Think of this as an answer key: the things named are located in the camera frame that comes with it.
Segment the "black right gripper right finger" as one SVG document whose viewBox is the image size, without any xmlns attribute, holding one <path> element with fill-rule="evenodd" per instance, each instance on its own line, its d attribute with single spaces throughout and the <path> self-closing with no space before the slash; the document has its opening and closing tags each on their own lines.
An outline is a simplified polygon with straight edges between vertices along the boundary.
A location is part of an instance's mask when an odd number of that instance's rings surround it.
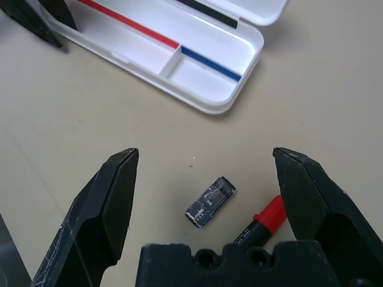
<svg viewBox="0 0 383 287">
<path fill-rule="evenodd" d="M 276 147 L 273 157 L 296 239 L 320 245 L 341 286 L 382 286 L 382 240 L 350 196 L 307 155 Z"/>
</svg>

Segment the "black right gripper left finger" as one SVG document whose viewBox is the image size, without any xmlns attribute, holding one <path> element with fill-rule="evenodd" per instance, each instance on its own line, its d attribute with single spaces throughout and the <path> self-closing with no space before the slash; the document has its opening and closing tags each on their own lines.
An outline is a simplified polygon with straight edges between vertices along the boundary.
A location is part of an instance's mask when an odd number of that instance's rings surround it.
<svg viewBox="0 0 383 287">
<path fill-rule="evenodd" d="M 73 200 L 32 286 L 99 286 L 120 260 L 129 229 L 139 151 L 128 148 L 101 166 Z"/>
</svg>

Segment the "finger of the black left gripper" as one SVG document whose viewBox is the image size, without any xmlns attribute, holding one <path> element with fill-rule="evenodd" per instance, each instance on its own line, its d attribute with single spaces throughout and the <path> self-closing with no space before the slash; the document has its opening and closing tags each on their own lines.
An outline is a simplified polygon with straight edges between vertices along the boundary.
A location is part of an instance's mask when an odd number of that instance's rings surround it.
<svg viewBox="0 0 383 287">
<path fill-rule="evenodd" d="M 56 20 L 77 30 L 74 18 L 64 0 L 39 0 L 39 3 Z"/>
<path fill-rule="evenodd" d="M 12 20 L 48 44 L 63 48 L 62 43 L 39 14 L 26 1 L 1 0 L 1 10 Z"/>
</svg>

